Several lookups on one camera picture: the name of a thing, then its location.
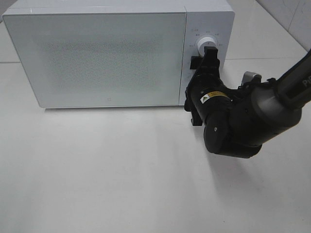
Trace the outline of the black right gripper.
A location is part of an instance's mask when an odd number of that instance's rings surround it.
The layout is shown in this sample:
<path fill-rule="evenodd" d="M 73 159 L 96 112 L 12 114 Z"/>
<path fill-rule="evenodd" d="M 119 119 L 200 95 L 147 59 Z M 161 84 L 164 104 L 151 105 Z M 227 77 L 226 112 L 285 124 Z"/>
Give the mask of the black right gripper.
<path fill-rule="evenodd" d="M 186 88 L 185 110 L 191 112 L 193 126 L 207 125 L 212 117 L 219 125 L 229 126 L 233 90 L 220 79 L 218 49 L 204 47 L 204 52 L 204 59 L 200 56 L 190 59 L 190 70 L 196 71 Z"/>

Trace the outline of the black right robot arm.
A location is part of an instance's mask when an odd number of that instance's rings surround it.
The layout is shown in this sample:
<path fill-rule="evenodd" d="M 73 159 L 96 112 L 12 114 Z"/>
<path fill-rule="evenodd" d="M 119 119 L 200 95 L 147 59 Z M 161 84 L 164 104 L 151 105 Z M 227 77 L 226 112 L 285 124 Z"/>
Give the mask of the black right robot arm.
<path fill-rule="evenodd" d="M 193 56 L 194 74 L 185 91 L 184 109 L 194 126 L 204 126 L 206 149 L 214 154 L 250 158 L 262 145 L 297 125 L 311 100 L 311 55 L 307 53 L 280 78 L 263 82 L 246 72 L 230 89 L 220 78 L 218 50 L 206 46 Z"/>

